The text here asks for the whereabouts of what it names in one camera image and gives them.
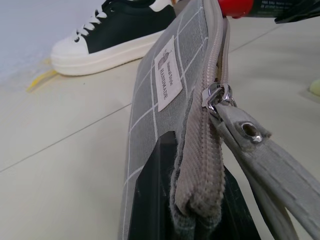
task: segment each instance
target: yellow string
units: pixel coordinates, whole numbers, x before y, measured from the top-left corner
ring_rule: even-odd
[[[55,70],[47,71],[39,76],[37,76],[31,83],[31,85],[26,89],[27,92],[29,92],[31,89],[33,89],[36,85],[38,85],[40,82],[42,82],[44,79],[53,77],[56,75],[57,72]]]

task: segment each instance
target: red object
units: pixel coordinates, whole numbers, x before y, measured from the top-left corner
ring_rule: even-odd
[[[254,0],[218,0],[222,14],[235,19],[250,13]]]

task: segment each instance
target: metal grommet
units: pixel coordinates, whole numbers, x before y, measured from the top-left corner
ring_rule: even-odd
[[[240,124],[241,130],[244,133],[244,136],[247,139],[250,139],[253,143],[261,143],[263,140],[263,137],[259,130],[256,128],[255,125],[253,125],[251,122],[242,122]]]

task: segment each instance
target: gray strap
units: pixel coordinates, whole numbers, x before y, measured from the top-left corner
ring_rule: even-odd
[[[266,190],[255,180],[246,167],[242,166],[247,177],[255,201],[262,217],[275,240],[299,240],[285,206],[272,193]]]
[[[220,119],[211,116],[213,125],[242,169],[260,186],[251,184],[253,191],[274,196],[313,239],[320,240],[320,183],[270,140],[270,132],[249,114],[220,103],[215,109]]]

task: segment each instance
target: beige floor tile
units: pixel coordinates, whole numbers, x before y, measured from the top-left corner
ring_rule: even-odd
[[[232,52],[229,83],[238,107],[270,130],[272,139],[320,181],[320,98],[308,92],[310,83],[320,78],[319,23],[318,18],[287,24]],[[225,164],[244,193],[261,238],[272,240],[246,177],[231,152],[224,150]],[[295,224],[300,239],[310,240]]]
[[[233,19],[230,17],[229,21],[231,29],[230,52],[280,27],[280,25],[275,24],[275,21],[271,18],[243,17]]]
[[[0,171],[130,104],[139,61],[26,93],[0,86]]]
[[[115,240],[131,107],[0,173],[2,240]]]

